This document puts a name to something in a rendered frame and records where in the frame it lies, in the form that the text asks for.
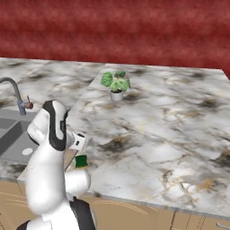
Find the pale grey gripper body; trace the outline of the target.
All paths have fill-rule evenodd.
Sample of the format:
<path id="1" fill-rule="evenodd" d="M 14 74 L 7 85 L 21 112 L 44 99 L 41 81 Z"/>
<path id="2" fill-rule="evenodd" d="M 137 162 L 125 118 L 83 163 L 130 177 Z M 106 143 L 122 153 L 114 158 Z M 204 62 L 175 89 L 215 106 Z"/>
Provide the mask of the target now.
<path id="1" fill-rule="evenodd" d="M 84 147 L 83 149 L 86 149 L 93 141 L 93 138 L 92 137 L 89 137 L 85 140 L 85 143 L 84 143 Z"/>

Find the green sponge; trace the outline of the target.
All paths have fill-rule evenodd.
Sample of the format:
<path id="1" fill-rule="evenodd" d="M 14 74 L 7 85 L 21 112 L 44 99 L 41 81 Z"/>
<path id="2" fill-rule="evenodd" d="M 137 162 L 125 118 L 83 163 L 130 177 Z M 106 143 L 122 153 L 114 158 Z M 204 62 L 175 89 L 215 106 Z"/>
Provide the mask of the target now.
<path id="1" fill-rule="evenodd" d="M 86 168 L 87 166 L 88 166 L 87 155 L 77 155 L 75 157 L 75 167 L 76 168 Z"/>

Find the tan wooden cutting board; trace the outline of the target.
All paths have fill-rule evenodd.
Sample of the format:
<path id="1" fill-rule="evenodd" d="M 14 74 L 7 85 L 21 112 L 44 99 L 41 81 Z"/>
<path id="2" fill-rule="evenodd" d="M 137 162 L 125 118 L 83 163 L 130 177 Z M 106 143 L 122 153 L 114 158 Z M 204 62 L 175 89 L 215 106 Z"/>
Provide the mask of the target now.
<path id="1" fill-rule="evenodd" d="M 77 150 L 67 149 L 64 154 L 64 170 L 66 171 L 77 154 Z"/>

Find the green plant in white pot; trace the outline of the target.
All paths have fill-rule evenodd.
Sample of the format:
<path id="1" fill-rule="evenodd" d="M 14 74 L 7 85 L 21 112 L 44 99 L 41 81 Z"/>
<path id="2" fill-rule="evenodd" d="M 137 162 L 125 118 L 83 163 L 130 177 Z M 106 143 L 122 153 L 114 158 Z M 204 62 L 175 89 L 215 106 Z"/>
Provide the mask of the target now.
<path id="1" fill-rule="evenodd" d="M 121 102 L 123 93 L 131 88 L 131 82 L 126 77 L 125 71 L 117 71 L 116 73 L 105 72 L 102 75 L 101 85 L 110 88 L 111 100 L 113 102 Z"/>

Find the grey sink basin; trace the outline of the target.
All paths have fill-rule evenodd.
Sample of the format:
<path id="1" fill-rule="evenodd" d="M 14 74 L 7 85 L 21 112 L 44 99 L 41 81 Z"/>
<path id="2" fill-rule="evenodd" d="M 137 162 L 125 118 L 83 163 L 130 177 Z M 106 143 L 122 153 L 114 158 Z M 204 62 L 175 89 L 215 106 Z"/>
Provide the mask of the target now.
<path id="1" fill-rule="evenodd" d="M 29 162 L 38 147 L 27 134 L 34 117 L 33 112 L 21 116 L 18 111 L 0 110 L 0 160 L 24 165 Z"/>

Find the tan wide drawer front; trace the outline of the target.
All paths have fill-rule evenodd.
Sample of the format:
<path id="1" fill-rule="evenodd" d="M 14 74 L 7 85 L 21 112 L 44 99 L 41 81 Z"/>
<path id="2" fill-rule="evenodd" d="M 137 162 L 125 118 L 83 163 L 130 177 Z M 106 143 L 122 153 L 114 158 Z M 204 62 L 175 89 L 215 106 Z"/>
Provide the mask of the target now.
<path id="1" fill-rule="evenodd" d="M 82 196 L 96 215 L 97 230 L 171 230 L 173 212 L 120 201 Z"/>

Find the grey curved tap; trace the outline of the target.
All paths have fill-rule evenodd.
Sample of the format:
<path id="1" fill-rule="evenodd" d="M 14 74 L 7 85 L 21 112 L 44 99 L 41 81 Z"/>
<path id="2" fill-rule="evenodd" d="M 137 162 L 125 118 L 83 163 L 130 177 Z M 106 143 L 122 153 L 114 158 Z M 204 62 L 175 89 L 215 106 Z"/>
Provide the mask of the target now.
<path id="1" fill-rule="evenodd" d="M 16 98 L 17 98 L 17 106 L 18 106 L 19 112 L 22 116 L 25 116 L 27 109 L 29 110 L 33 109 L 33 103 L 30 101 L 30 98 L 27 98 L 26 102 L 22 100 L 18 85 L 11 77 L 1 77 L 0 84 L 3 82 L 9 82 L 12 84 Z"/>

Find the tan cupboard front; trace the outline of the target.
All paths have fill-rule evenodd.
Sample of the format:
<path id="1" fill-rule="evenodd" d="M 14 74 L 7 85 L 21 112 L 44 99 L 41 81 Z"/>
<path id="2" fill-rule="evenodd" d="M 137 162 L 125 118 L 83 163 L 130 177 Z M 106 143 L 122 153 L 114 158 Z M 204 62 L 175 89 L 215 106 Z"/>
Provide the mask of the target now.
<path id="1" fill-rule="evenodd" d="M 208 215 L 174 211 L 170 230 L 227 230 L 217 227 L 216 223 L 230 226 L 230 217 L 209 217 Z"/>
<path id="2" fill-rule="evenodd" d="M 29 218 L 30 212 L 18 184 L 0 180 L 0 223 L 4 230 L 16 230 Z"/>

